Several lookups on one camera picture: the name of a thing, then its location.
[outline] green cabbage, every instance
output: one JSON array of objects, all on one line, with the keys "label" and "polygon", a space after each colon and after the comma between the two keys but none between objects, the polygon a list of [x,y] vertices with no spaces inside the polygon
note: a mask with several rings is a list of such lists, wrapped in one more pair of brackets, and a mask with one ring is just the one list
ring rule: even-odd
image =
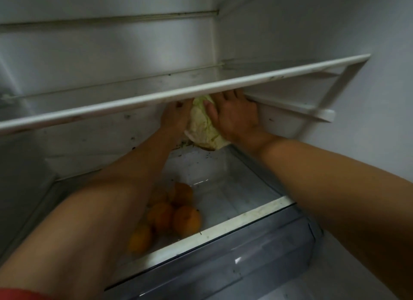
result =
[{"label": "green cabbage", "polygon": [[230,142],[225,140],[212,125],[212,122],[205,111],[204,100],[209,100],[214,103],[209,95],[199,96],[194,99],[190,122],[185,130],[185,134],[196,146],[208,150],[219,150],[230,144]]}]

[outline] refrigerator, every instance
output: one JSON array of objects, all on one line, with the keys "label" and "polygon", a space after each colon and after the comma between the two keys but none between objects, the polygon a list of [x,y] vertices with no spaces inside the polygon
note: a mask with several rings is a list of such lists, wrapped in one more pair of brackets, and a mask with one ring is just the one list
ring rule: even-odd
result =
[{"label": "refrigerator", "polygon": [[[413,180],[409,0],[0,0],[0,257],[139,145],[166,103],[244,88],[271,133]],[[235,146],[178,145],[198,234],[125,255],[104,299],[394,296]]]}]

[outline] orange fruit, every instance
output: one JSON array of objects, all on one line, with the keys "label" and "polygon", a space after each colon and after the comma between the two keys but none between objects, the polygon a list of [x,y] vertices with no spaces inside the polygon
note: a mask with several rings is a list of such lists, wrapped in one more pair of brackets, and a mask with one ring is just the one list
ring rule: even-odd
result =
[{"label": "orange fruit", "polygon": [[154,206],[160,202],[168,201],[168,193],[166,190],[159,186],[154,186],[151,196],[149,197],[148,206]]},{"label": "orange fruit", "polygon": [[186,183],[175,182],[175,193],[170,200],[172,204],[180,207],[181,205],[191,205],[194,192]]},{"label": "orange fruit", "polygon": [[151,227],[139,223],[129,240],[128,251],[140,255],[145,253],[152,245],[152,237]]},{"label": "orange fruit", "polygon": [[147,214],[147,220],[158,233],[166,233],[171,229],[173,206],[167,202],[155,204]]},{"label": "orange fruit", "polygon": [[201,214],[194,207],[184,205],[173,214],[172,228],[181,238],[189,237],[201,230]]}]

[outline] hand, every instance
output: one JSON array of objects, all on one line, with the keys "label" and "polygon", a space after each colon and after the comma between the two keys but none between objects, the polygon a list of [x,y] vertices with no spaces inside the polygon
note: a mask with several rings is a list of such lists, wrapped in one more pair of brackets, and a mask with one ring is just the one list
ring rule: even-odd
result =
[{"label": "hand", "polygon": [[204,101],[206,113],[226,140],[239,144],[259,129],[257,106],[245,98],[242,89],[211,94],[211,98],[216,108]]},{"label": "hand", "polygon": [[161,127],[174,129],[181,135],[188,125],[193,100],[168,103],[161,117]]}]

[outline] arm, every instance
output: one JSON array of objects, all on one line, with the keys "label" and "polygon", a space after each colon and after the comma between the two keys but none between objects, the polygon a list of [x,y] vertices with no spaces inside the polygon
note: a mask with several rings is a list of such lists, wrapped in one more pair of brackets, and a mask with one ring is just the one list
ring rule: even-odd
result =
[{"label": "arm", "polygon": [[0,269],[0,287],[54,299],[91,299],[102,292],[191,106],[192,100],[169,104],[158,131],[49,214]]},{"label": "arm", "polygon": [[226,139],[260,160],[400,298],[413,297],[413,184],[346,156],[265,132],[241,90],[205,103]]}]

